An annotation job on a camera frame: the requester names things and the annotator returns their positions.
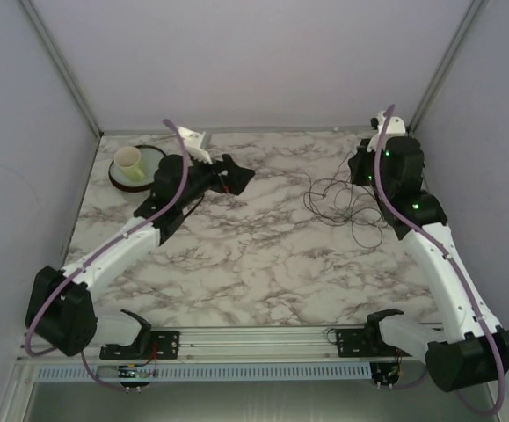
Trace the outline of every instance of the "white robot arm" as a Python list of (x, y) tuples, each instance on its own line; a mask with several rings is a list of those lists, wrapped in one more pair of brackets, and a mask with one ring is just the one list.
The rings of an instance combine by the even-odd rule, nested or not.
[[(426, 276), (443, 331), (427, 328), (398, 309), (371, 314), (364, 331), (375, 345), (394, 346), (424, 362), (433, 381), (444, 391), (496, 380), (498, 371), (490, 343), (496, 344), (507, 371), (509, 330), (504, 330), (492, 314), (465, 270), (440, 203), (422, 189), (424, 154), (419, 142), (406, 135), (402, 118), (386, 121), (385, 115), (381, 112), (378, 119), (372, 119), (372, 126), (386, 134), (384, 150), (376, 157), (379, 135), (363, 140), (356, 155), (348, 160), (351, 181), (374, 188), (383, 217)], [(377, 174), (381, 184), (375, 179)], [(478, 305), (477, 312), (472, 301)], [(486, 332), (494, 342), (487, 339)]]
[[(182, 127), (178, 132), (193, 157), (181, 194), (177, 196), (176, 191), (183, 180), (183, 157), (165, 156), (155, 173), (150, 196), (118, 233), (60, 270), (46, 266), (37, 273), (25, 317), (30, 327), (28, 353), (30, 332), (67, 356), (82, 352), (90, 343), (116, 345), (125, 359), (139, 359), (149, 353), (151, 327), (147, 321), (126, 310), (97, 318), (93, 303), (128, 266), (166, 242), (206, 191), (239, 195), (254, 177), (254, 170), (238, 166), (228, 154), (221, 161), (213, 160), (202, 145), (204, 135)], [(174, 205), (160, 214), (159, 210), (171, 202)], [(185, 214), (185, 208), (194, 202), (196, 205)]]

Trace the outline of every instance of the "black wire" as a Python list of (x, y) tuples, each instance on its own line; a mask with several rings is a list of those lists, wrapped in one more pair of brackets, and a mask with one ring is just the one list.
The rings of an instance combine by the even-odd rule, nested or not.
[(134, 363), (133, 367), (146, 367), (153, 359), (156, 359), (156, 343), (150, 347), (152, 350), (152, 353), (150, 354), (149, 358), (145, 363)]
[[(354, 242), (361, 248), (364, 249), (375, 249), (379, 247), (383, 242), (383, 232), (382, 229), (387, 228), (387, 224), (385, 223), (382, 214), (375, 203), (375, 196), (373, 192), (368, 191), (367, 188), (363, 187), (363, 190), (365, 193), (362, 193), (354, 198), (354, 192), (353, 188), (354, 185), (352, 185), (349, 182), (349, 178), (346, 180), (337, 178), (337, 175), (340, 173), (340, 169), (342, 168), (342, 165), (346, 161), (346, 159), (352, 154), (352, 151), (349, 151), (344, 159), (340, 162), (340, 165), (336, 169), (336, 172), (334, 173), (334, 176), (332, 178), (320, 178), (318, 180), (315, 180), (313, 182), (310, 175), (309, 176), (309, 190), (303, 194), (303, 205), (311, 212), (313, 215), (317, 218), (318, 221), (326, 224), (327, 226), (331, 227), (341, 227), (345, 226), (346, 224), (350, 224), (350, 230), (352, 233), (352, 237)], [(328, 185), (321, 191), (321, 192), (315, 192), (315, 188), (318, 184), (321, 184), (323, 182), (328, 182)], [(330, 189), (333, 186), (342, 185), (343, 187), (336, 192), (334, 196), (334, 200), (332, 202), (332, 213), (331, 214), (325, 214), (324, 212), (319, 209), (318, 205), (316, 204), (318, 201), (323, 200), (327, 197), (329, 194)], [(348, 191), (350, 194), (350, 200), (348, 202), (347, 207), (341, 208), (337, 205), (338, 196), (344, 192)], [(374, 200), (374, 205), (366, 205), (364, 207), (356, 208), (356, 204), (358, 203), (358, 200), (362, 197), (369, 196), (371, 199)], [(378, 216), (374, 220), (361, 220), (357, 219), (356, 216), (360, 215), (361, 213), (364, 213), (365, 211), (375, 211)], [(354, 232), (353, 226), (373, 226), (376, 227), (379, 231), (379, 242), (374, 245), (364, 245), (362, 244), (358, 238), (356, 237), (356, 234)]]
[(190, 210), (189, 210), (187, 213), (185, 213), (185, 215), (184, 215), (184, 220), (185, 220), (187, 217), (189, 217), (190, 215), (192, 215), (193, 211), (195, 211), (195, 210), (197, 209), (197, 207), (198, 207), (198, 206), (201, 204), (201, 202), (203, 201), (203, 198), (205, 198), (205, 195), (201, 195), (201, 196), (200, 196), (200, 200), (198, 200), (198, 201), (197, 201), (197, 202), (193, 205), (193, 207), (192, 207), (192, 208), (190, 208)]
[(337, 341), (331, 341), (331, 338), (330, 338), (330, 334), (331, 334), (332, 331), (336, 331), (336, 329), (335, 328), (330, 328), (326, 332), (326, 334), (324, 334), (324, 336), (326, 337), (326, 341), (328, 341), (331, 345), (335, 345), (336, 346), (338, 344), (338, 342)]

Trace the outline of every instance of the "white marble tabletop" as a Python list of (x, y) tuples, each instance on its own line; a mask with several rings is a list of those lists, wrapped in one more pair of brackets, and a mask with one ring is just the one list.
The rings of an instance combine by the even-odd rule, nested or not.
[[(416, 263), (391, 229), (329, 227), (303, 206), (309, 177), (330, 178), (365, 132), (214, 135), (212, 156), (230, 153), (256, 170), (239, 197), (210, 193), (162, 247), (118, 277), (97, 312), (130, 309), (154, 326), (360, 324), (368, 313), (399, 308), (423, 323), (439, 314)], [(107, 177), (113, 153), (150, 144), (167, 152), (169, 136), (113, 136), (100, 145), (72, 237), (68, 261), (114, 234), (147, 197), (123, 193)], [(347, 179), (344, 164), (338, 178)], [(355, 193), (362, 193), (356, 188)], [(329, 205), (332, 197), (326, 200)], [(347, 205), (348, 191), (337, 206)], [(373, 206), (370, 197), (358, 207)], [(359, 222), (377, 218), (373, 210)]]

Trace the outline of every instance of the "gray wall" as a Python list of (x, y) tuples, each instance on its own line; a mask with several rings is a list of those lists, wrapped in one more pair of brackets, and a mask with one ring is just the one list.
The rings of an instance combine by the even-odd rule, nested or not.
[(509, 2), (481, 16), (417, 136), (463, 260), (509, 328)]
[(23, 12), (0, 0), (0, 400), (33, 276), (62, 261), (94, 144)]
[(105, 131), (409, 119), (467, 0), (33, 0)]

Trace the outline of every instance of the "cup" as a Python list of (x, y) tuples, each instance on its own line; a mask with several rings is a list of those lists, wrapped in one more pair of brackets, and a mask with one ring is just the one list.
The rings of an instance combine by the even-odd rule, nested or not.
[(147, 178), (141, 151), (135, 147), (123, 147), (113, 156), (113, 163), (132, 182)]

